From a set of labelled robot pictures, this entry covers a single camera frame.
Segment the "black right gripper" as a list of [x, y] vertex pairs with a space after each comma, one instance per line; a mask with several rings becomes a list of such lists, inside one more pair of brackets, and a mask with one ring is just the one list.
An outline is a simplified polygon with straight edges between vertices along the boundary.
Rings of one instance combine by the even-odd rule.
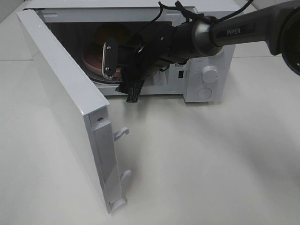
[[178, 62], [175, 53], [176, 28], [163, 24], [150, 42], [142, 47], [118, 45], [115, 38], [108, 38], [103, 45], [102, 76], [112, 79], [117, 67], [121, 68], [122, 82], [117, 92], [128, 94], [128, 103], [137, 103], [146, 79], [170, 64]]

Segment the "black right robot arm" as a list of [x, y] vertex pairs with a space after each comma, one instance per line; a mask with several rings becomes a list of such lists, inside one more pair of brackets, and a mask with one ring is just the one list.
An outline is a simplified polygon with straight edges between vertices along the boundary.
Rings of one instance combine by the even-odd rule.
[[112, 78], [121, 69], [116, 88], [136, 103], [147, 77], [170, 64], [218, 54], [225, 45], [264, 41], [272, 55], [281, 54], [287, 66], [300, 72], [300, 3], [279, 3], [252, 13], [239, 9], [222, 18], [195, 14], [177, 1], [174, 10], [185, 22], [173, 27], [163, 24], [153, 39], [142, 47], [119, 45], [113, 37], [103, 45], [102, 75]]

